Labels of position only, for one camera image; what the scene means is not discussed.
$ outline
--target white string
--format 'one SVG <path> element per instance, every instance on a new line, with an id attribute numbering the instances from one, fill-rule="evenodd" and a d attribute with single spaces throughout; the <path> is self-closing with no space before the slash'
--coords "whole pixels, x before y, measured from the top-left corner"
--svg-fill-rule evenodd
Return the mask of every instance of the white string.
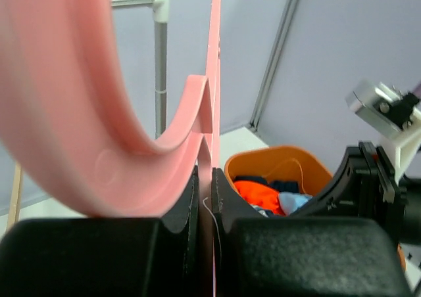
<path id="1" fill-rule="evenodd" d="M 215 227 L 216 227 L 216 233 L 218 234 L 218 242 L 219 242 L 219 266 L 222 265 L 222 245 L 221 245 L 221 239 L 220 239 L 220 235 L 219 235 L 219 228 L 218 228 L 218 223 L 216 222 L 216 218 L 214 216 L 214 214 L 212 213 L 211 209 L 206 206 L 206 201 L 207 201 L 208 197 L 205 197 L 203 199 L 203 206 L 207 209 L 207 211 L 209 212 L 209 214 L 212 216 L 212 219 L 215 223 Z"/>
<path id="2" fill-rule="evenodd" d="M 284 166 L 285 164 L 287 164 L 288 162 L 294 162 L 298 165 L 298 168 L 300 169 L 300 175 L 301 175 L 301 181 L 299 182 L 301 184 L 300 188 L 303 192 L 303 194 L 307 194 L 305 188 L 304 188 L 304 171 L 303 171 L 303 167 L 301 166 L 300 161 L 298 161 L 295 158 L 290 158 L 287 160 L 284 160 L 283 162 L 276 164 L 276 166 L 274 168 L 272 168 L 267 174 L 262 175 L 261 177 L 268 179 L 269 175 L 272 175 L 276 170 L 278 170 L 280 167 Z"/>

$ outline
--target wooden stick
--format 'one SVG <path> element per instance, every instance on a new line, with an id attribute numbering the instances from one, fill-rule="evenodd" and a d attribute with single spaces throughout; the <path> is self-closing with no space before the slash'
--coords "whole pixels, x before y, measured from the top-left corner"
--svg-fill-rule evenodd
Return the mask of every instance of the wooden stick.
<path id="1" fill-rule="evenodd" d="M 23 182 L 22 175 L 22 168 L 20 167 L 20 164 L 16 163 L 14 165 L 13 190 L 11 196 L 11 206 L 7 216 L 6 231 L 8 231 L 19 220 L 20 197 L 22 195 Z"/>

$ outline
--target white floor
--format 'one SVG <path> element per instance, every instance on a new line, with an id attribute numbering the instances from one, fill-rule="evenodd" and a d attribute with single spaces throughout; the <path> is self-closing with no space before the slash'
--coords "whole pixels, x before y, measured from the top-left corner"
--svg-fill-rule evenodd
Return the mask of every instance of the white floor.
<path id="1" fill-rule="evenodd" d="M 264 147 L 267 147 L 266 144 L 245 127 L 224 134 L 220 139 L 220 167 L 223 169 L 227 159 L 233 154 Z M 50 198 L 23 208 L 20 211 L 20 219 L 35 217 L 81 217 L 81 215 Z M 7 216 L 0 216 L 0 235 L 3 235 L 5 232 L 6 222 Z M 407 261 L 406 276 L 410 286 L 413 288 L 421 279 L 421 270 Z"/>

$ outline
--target orange bin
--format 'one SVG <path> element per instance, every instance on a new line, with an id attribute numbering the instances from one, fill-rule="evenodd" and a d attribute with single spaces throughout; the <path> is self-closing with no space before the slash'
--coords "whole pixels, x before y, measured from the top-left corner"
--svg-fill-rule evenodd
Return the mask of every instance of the orange bin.
<path id="1" fill-rule="evenodd" d="M 232 156 L 225 164 L 225 176 L 232 188 L 239 175 L 255 175 L 268 182 L 296 181 L 301 193 L 316 196 L 332 179 L 332 174 L 311 153 L 295 146 L 276 146 L 242 152 Z M 398 247 L 402 268 L 405 256 Z"/>

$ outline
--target pink curved handle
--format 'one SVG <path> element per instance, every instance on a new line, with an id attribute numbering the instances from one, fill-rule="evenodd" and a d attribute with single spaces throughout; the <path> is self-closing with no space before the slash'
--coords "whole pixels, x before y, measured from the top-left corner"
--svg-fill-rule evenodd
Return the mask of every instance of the pink curved handle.
<path id="1" fill-rule="evenodd" d="M 218 164 L 220 0 L 206 76 L 186 81 L 151 140 L 130 107 L 110 0 L 0 0 L 0 136 L 49 194 L 91 216 L 161 216 L 199 156 L 201 195 Z"/>

